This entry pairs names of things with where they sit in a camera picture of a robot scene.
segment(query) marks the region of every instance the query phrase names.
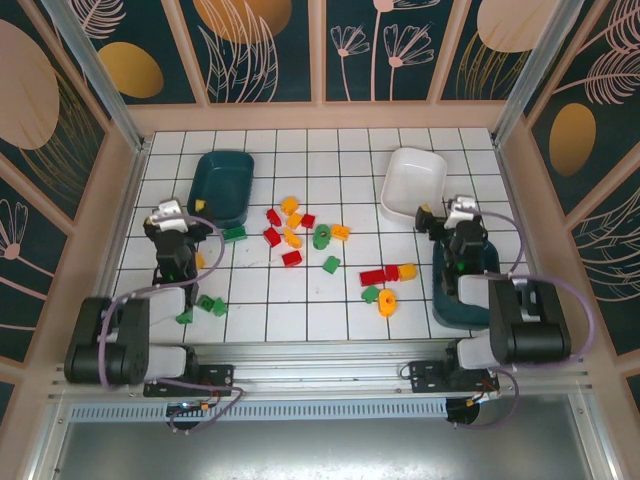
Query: metal floor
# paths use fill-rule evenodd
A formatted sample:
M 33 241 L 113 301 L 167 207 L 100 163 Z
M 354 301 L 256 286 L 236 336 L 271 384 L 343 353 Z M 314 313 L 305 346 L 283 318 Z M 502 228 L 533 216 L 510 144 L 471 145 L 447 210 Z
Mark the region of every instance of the metal floor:
M 193 437 L 155 423 L 76 423 L 67 435 L 62 480 L 591 478 L 564 396 L 524 397 L 508 423 L 481 432 L 389 418 L 223 422 Z

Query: yellow block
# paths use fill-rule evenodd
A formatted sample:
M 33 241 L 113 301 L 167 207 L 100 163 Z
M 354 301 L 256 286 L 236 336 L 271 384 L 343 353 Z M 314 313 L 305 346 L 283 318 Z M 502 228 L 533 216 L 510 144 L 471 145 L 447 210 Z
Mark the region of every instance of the yellow block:
M 302 215 L 294 212 L 289 217 L 289 220 L 287 220 L 287 225 L 289 225 L 291 228 L 298 228 L 298 225 L 300 225 L 301 221 L 302 221 Z
M 200 252 L 196 252 L 196 267 L 198 267 L 198 270 L 202 270 L 205 265 L 206 263 L 202 254 Z
M 287 197 L 286 200 L 282 202 L 282 205 L 280 205 L 280 208 L 288 217 L 298 209 L 298 201 L 293 197 Z
M 378 311 L 383 317 L 390 317 L 396 311 L 396 296 L 391 290 L 385 289 L 378 295 Z
M 288 228 L 284 229 L 284 241 L 292 248 L 302 248 L 302 240 L 300 240 L 296 234 Z
M 406 282 L 407 280 L 413 280 L 418 276 L 418 270 L 413 263 L 407 263 L 406 265 L 400 265 L 398 267 L 398 274 L 400 275 L 400 281 Z
M 349 238 L 350 232 L 351 232 L 351 229 L 348 227 L 343 227 L 342 225 L 334 225 L 331 228 L 331 237 L 337 238 L 338 240 L 342 240 L 343 242 L 346 242 L 347 239 Z

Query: flower illustration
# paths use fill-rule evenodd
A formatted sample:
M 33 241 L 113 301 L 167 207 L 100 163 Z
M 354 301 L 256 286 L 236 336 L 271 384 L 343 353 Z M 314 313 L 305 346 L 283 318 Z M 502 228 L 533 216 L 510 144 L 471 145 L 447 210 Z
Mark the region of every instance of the flower illustration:
M 28 218 L 29 210 L 22 203 L 16 202 L 15 208 L 12 210 L 6 199 L 0 200 L 0 259 L 18 260 L 40 273 L 53 277 L 53 273 L 34 265 L 20 256 L 20 245 L 27 229 Z M 47 298 L 46 295 L 40 292 L 31 290 L 4 277 L 0 277 L 0 283 L 40 300 L 46 300 Z
M 373 53 L 371 55 L 371 101 L 376 99 L 376 52 L 378 51 L 378 31 L 380 30 L 380 17 L 383 13 L 393 10 L 417 10 L 420 8 L 434 7 L 440 0 L 373 0 L 373 6 L 378 11 L 376 24 L 373 28 Z
M 342 67 L 342 82 L 344 83 L 344 91 L 347 95 L 347 101 L 351 101 L 349 94 L 349 85 L 347 84 L 347 74 L 344 68 L 344 59 L 352 55 L 360 55 L 370 50 L 369 42 L 365 40 L 367 37 L 362 31 L 362 25 L 359 27 L 346 27 L 344 32 L 341 27 L 333 27 L 331 29 L 331 40 L 340 55 L 340 65 Z
M 384 46 L 391 66 L 389 100 L 393 100 L 393 79 L 396 68 L 419 65 L 433 60 L 433 49 L 427 48 L 430 43 L 429 25 L 422 28 L 410 25 L 405 27 L 399 37 L 398 25 L 385 27 Z

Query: yellow circle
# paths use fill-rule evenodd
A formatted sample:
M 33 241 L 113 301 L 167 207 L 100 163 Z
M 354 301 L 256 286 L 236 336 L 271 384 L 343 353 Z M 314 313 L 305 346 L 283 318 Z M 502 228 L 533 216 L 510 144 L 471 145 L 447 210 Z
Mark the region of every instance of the yellow circle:
M 100 49 L 98 56 L 120 93 L 149 98 L 162 90 L 164 78 L 151 55 L 126 42 L 114 42 Z
M 596 141 L 596 119 L 584 105 L 566 105 L 553 121 L 549 155 L 554 170 L 564 177 L 578 172 Z
M 491 50 L 526 52 L 536 46 L 558 0 L 483 0 L 478 35 Z
M 255 26 L 245 3 L 258 28 L 259 18 L 262 18 L 274 37 L 284 30 L 291 18 L 291 0 L 193 0 L 198 15 L 213 33 L 234 43 L 257 43 L 262 36 L 251 34 Z
M 0 138 L 35 150 L 58 124 L 56 71 L 31 37 L 0 20 Z

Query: red block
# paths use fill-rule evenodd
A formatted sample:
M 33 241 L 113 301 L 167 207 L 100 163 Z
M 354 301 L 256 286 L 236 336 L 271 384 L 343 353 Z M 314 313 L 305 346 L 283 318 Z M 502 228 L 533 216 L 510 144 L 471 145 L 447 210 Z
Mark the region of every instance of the red block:
M 295 250 L 290 253 L 285 253 L 282 256 L 282 261 L 284 262 L 285 267 L 294 267 L 302 262 L 302 255 L 298 250 Z
M 274 227 L 282 226 L 282 220 L 280 220 L 278 213 L 273 208 L 267 210 L 267 220 L 269 220 L 269 223 Z
M 360 285 L 363 287 L 369 287 L 371 285 L 378 285 L 384 283 L 386 276 L 384 270 L 371 270 L 370 272 L 360 273 Z
M 271 246 L 271 248 L 275 247 L 282 241 L 282 239 L 280 238 L 280 234 L 276 232 L 273 227 L 265 230 L 263 235 L 264 239 Z
M 384 267 L 384 276 L 387 282 L 397 282 L 400 280 L 400 272 L 397 265 L 387 265 Z
M 316 223 L 316 216 L 305 213 L 304 217 L 302 217 L 302 221 L 300 222 L 300 225 L 302 225 L 304 228 L 313 228 L 313 225 L 315 223 Z

